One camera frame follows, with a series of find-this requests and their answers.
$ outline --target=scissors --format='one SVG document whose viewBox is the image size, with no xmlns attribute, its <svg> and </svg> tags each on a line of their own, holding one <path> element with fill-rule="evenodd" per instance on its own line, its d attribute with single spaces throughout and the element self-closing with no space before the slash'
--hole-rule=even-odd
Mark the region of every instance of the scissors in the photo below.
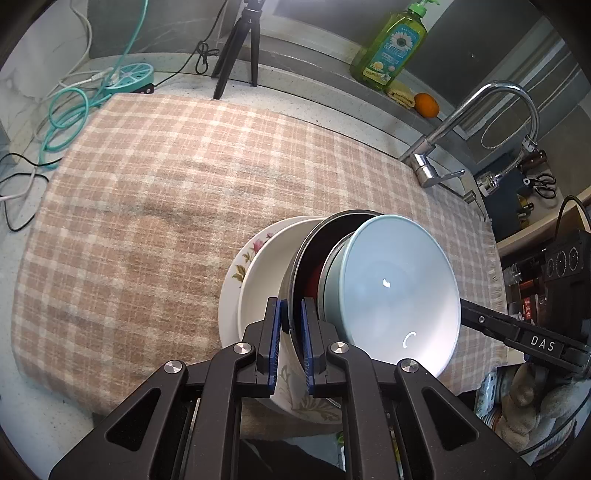
<svg viewBox="0 0 591 480">
<path fill-rule="evenodd" d="M 523 185 L 534 190 L 543 199 L 556 198 L 556 177 L 551 173 L 541 173 L 537 177 L 526 177 L 523 179 Z"/>
</svg>

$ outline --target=triangular cutout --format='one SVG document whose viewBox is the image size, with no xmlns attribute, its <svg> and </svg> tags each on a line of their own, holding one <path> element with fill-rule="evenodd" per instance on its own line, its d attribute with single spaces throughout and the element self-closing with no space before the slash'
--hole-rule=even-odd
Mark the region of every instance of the triangular cutout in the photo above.
<svg viewBox="0 0 591 480">
<path fill-rule="evenodd" d="M 478 438 L 478 432 L 460 417 L 435 390 L 425 388 L 423 398 L 437 429 L 441 445 L 448 452 Z"/>
<path fill-rule="evenodd" d="M 107 432 L 107 441 L 137 452 L 160 398 L 160 389 L 153 388 Z"/>
</svg>

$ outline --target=faucet spout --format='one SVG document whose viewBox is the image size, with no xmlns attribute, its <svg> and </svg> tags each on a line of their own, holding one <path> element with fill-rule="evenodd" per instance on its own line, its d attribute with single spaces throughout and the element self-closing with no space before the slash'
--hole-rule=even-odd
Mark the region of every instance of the faucet spout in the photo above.
<svg viewBox="0 0 591 480">
<path fill-rule="evenodd" d="M 495 176 L 487 174 L 491 177 L 492 181 L 487 182 L 487 185 L 490 185 L 487 187 L 481 187 L 480 190 L 484 195 L 492 193 L 498 186 L 500 179 L 506 175 L 510 169 L 515 167 L 515 162 L 518 162 L 524 155 L 533 152 L 537 148 L 536 140 L 538 138 L 538 129 L 540 127 L 540 115 L 538 114 L 538 110 L 529 94 L 516 83 L 494 80 L 493 82 L 488 82 L 478 87 L 466 99 L 464 99 L 462 103 L 460 103 L 456 110 L 449 115 L 441 125 L 430 134 L 419 138 L 405 153 L 402 154 L 400 160 L 406 165 L 410 165 L 413 163 L 414 155 L 429 155 L 435 149 L 436 142 L 447 135 L 467 113 L 486 97 L 498 92 L 514 93 L 515 95 L 520 96 L 530 110 L 531 123 L 530 131 L 525 136 L 521 144 L 521 152 L 515 161 L 504 169 L 503 172 Z"/>
</svg>

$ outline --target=faucet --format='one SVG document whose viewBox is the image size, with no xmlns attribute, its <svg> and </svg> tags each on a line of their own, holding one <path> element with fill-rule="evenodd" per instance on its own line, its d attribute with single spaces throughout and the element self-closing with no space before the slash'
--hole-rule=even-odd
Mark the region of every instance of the faucet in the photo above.
<svg viewBox="0 0 591 480">
<path fill-rule="evenodd" d="M 515 168 L 526 155 L 537 149 L 536 140 L 538 138 L 540 115 L 538 114 L 538 110 L 535 107 L 533 100 L 520 85 L 512 82 L 505 82 L 503 80 L 494 80 L 485 83 L 474 90 L 474 92 L 464 99 L 456 110 L 449 115 L 439 127 L 433 130 L 430 134 L 423 135 L 402 154 L 400 160 L 413 169 L 421 187 L 432 187 L 445 180 L 461 177 L 464 174 L 465 171 L 460 170 L 440 177 L 435 168 L 429 163 L 427 155 L 435 149 L 436 142 L 447 135 L 447 133 L 460 122 L 464 115 L 480 103 L 481 100 L 498 92 L 514 93 L 523 99 L 530 110 L 530 133 L 525 136 L 521 143 L 521 151 L 515 157 L 515 160 L 507 165 L 506 168 L 497 174 L 487 172 L 476 179 L 476 184 L 482 195 L 486 197 L 493 193 L 498 188 L 501 179 Z"/>
</svg>

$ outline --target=green pump head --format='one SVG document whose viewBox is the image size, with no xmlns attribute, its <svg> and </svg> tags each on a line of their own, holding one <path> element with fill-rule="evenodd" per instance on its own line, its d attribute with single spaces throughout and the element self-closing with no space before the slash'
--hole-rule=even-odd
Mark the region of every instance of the green pump head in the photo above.
<svg viewBox="0 0 591 480">
<path fill-rule="evenodd" d="M 411 12 L 415 12 L 419 17 L 422 18 L 427 13 L 427 7 L 425 6 L 425 4 L 437 4 L 437 5 L 439 5 L 439 1 L 438 0 L 420 0 L 420 2 L 418 2 L 416 4 L 410 4 L 408 6 L 408 9 Z"/>
</svg>

